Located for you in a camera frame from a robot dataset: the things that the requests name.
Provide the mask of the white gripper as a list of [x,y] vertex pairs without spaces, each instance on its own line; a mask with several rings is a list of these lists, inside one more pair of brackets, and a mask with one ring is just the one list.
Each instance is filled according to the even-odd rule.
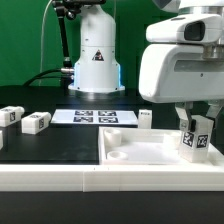
[[205,48],[222,36],[218,14],[188,14],[147,27],[140,65],[139,92],[155,103],[177,102],[175,110],[183,132],[194,132],[192,102],[208,102],[206,116],[217,119],[224,109],[224,57],[208,58]]

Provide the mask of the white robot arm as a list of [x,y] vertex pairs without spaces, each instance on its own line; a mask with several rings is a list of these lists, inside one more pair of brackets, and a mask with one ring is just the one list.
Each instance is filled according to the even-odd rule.
[[[224,0],[152,0],[175,17],[147,27],[139,92],[154,103],[173,103],[182,130],[192,130],[195,101],[209,104],[207,117],[224,110]],[[69,88],[89,97],[123,88],[115,60],[115,23],[99,6],[85,6],[81,52]]]

